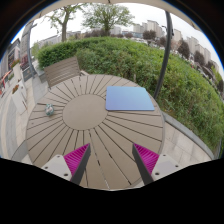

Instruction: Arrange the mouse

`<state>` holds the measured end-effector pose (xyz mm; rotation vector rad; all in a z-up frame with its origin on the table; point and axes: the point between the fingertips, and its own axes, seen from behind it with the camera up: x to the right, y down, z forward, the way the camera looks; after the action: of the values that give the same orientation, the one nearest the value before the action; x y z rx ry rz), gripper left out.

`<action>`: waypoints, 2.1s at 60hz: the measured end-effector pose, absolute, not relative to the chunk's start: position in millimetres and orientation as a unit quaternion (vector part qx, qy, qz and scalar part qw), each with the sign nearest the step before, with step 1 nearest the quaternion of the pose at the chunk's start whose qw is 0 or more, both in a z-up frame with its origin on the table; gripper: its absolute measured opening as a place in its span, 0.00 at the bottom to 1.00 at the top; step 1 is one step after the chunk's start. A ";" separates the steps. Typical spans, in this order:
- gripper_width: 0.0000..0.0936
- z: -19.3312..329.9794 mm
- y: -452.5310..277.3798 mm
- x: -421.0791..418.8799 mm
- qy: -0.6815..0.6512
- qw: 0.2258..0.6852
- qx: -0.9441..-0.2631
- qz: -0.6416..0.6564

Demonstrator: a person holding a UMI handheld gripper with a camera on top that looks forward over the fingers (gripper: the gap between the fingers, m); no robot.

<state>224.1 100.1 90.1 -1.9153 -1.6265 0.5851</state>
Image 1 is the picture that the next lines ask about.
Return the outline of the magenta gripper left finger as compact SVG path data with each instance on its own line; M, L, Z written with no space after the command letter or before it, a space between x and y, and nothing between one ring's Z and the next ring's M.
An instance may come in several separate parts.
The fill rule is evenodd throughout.
M90 144L62 156L55 155L42 169L79 185L91 154Z

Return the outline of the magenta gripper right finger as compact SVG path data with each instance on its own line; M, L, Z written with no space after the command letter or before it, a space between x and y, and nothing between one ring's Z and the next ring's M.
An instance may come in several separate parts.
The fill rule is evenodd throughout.
M132 154L145 185L182 169L169 155L157 154L136 143L132 146Z

